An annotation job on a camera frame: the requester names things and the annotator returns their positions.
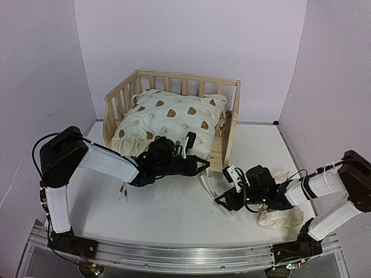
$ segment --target white wall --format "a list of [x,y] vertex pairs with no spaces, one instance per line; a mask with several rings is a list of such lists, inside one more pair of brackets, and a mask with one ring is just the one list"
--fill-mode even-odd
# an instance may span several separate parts
[[40,205],[31,150],[70,125],[85,134],[96,116],[74,1],[0,1],[0,276],[14,277]]
[[240,79],[239,120],[278,120],[293,76],[306,0],[75,0],[97,117],[137,68]]
[[[292,87],[279,119],[308,171],[354,149],[371,161],[371,2],[310,0]],[[322,211],[338,196],[318,200]],[[371,277],[371,214],[337,229],[351,277]]]

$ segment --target crumpled fabric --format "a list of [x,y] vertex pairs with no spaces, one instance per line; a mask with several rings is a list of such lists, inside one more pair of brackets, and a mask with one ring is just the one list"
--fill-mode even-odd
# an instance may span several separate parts
[[139,134],[137,136],[125,137],[123,140],[112,140],[111,149],[122,155],[138,157],[142,152],[147,151],[152,140],[143,138]]
[[[273,178],[277,184],[280,184],[286,181],[289,176],[290,172],[282,171],[274,174]],[[284,211],[271,211],[266,210],[267,208],[264,204],[259,205],[259,210],[264,211],[258,215],[256,223],[263,228],[293,228],[303,224],[304,213],[297,207]]]

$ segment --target wooden bed frame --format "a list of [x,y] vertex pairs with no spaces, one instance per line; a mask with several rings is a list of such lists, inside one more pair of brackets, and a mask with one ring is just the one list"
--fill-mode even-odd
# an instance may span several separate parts
[[115,134],[116,128],[123,120],[124,109],[125,112],[131,109],[132,96],[142,92],[142,77],[144,76],[149,79],[150,89],[160,89],[156,87],[156,78],[163,78],[165,91],[167,92],[172,91],[171,79],[180,79],[181,94],[183,96],[188,95],[188,81],[199,82],[198,92],[196,94],[200,97],[205,94],[206,82],[217,85],[217,94],[223,94],[223,86],[235,86],[233,109],[228,113],[221,136],[219,136],[218,132],[215,132],[213,148],[208,159],[210,161],[209,170],[221,172],[229,164],[231,156],[239,110],[239,94],[241,89],[241,81],[239,80],[195,74],[180,74],[176,72],[142,71],[138,69],[111,90],[104,98],[106,113],[103,123],[103,138],[106,146],[111,147],[111,139]]

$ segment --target pillow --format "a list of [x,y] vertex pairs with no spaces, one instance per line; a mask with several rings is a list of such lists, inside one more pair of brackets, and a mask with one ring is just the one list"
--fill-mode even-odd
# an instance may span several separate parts
[[138,156],[156,136],[165,136],[177,145],[191,131],[197,137],[188,154],[204,159],[209,156],[215,126],[227,103],[225,96],[180,96],[152,89],[137,98],[137,103],[116,129],[111,143],[113,150]]

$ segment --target fabric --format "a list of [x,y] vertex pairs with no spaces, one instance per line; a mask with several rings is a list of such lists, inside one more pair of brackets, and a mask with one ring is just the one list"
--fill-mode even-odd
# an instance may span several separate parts
[[[277,184],[281,184],[289,176],[290,172],[282,171],[275,173],[273,178]],[[259,214],[256,220],[256,223],[263,228],[293,228],[300,226],[304,221],[304,213],[297,207],[284,211],[265,210],[266,208],[266,205],[259,206],[259,210],[264,211]]]
[[196,97],[155,89],[144,91],[116,129],[111,148],[137,156],[156,136],[166,136],[177,145],[191,131],[197,137],[188,154],[206,159],[226,102],[226,97],[218,94]]

